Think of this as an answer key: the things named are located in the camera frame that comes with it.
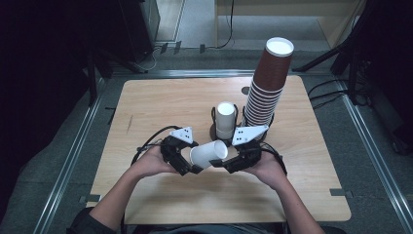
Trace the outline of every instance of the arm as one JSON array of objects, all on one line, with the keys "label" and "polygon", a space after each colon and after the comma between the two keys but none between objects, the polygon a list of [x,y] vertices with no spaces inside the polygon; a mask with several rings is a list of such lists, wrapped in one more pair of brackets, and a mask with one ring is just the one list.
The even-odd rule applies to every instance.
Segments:
[{"label": "arm", "polygon": [[136,184],[147,176],[160,173],[176,173],[176,170],[164,162],[161,147],[154,146],[125,171],[90,215],[110,229],[117,230]]},{"label": "arm", "polygon": [[271,153],[262,152],[261,160],[244,171],[257,176],[279,194],[291,233],[323,233]]}]

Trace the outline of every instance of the person's left hand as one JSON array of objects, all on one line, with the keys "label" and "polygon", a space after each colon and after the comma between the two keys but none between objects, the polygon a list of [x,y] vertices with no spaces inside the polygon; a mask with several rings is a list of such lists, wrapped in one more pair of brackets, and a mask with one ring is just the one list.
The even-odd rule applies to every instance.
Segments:
[{"label": "person's left hand", "polygon": [[177,173],[173,166],[164,161],[159,145],[152,146],[140,156],[131,166],[131,170],[136,172],[140,178],[160,173]]}]

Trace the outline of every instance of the small white cup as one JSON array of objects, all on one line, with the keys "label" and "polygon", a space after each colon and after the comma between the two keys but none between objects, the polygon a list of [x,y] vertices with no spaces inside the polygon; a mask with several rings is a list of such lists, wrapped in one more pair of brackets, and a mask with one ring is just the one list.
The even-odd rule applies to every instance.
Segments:
[{"label": "small white cup", "polygon": [[223,101],[216,107],[216,136],[221,139],[228,139],[235,130],[235,107],[229,101]]},{"label": "small white cup", "polygon": [[203,169],[211,166],[210,160],[223,160],[228,155],[227,145],[222,140],[199,145],[191,149],[189,157],[191,163]]}]

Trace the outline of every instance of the black sleeve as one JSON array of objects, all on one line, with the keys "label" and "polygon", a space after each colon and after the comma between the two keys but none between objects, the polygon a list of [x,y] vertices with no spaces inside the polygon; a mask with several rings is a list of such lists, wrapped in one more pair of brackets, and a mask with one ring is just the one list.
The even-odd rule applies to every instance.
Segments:
[{"label": "black sleeve", "polygon": [[66,234],[116,234],[109,227],[89,215],[93,208],[82,209],[75,217],[72,225],[66,229]]}]

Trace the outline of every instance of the wooden tabletop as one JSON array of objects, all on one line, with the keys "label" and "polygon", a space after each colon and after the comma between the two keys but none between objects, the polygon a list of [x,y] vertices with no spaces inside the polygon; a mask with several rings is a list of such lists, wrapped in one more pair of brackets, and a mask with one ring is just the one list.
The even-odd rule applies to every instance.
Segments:
[{"label": "wooden tabletop", "polygon": [[[250,82],[249,77],[128,81],[91,194],[104,196],[129,167],[136,148],[165,126],[192,127],[194,141],[211,142],[211,109],[231,101],[242,110],[247,99],[242,88]],[[289,180],[316,220],[350,218],[346,198],[330,193],[341,185],[300,77],[287,77],[265,141],[283,156]],[[187,160],[188,152],[182,151]],[[236,154],[231,148],[230,155]],[[216,168],[198,175],[147,177],[135,188],[126,210],[126,224],[275,221],[285,221],[275,191],[253,175],[230,175]]]}]

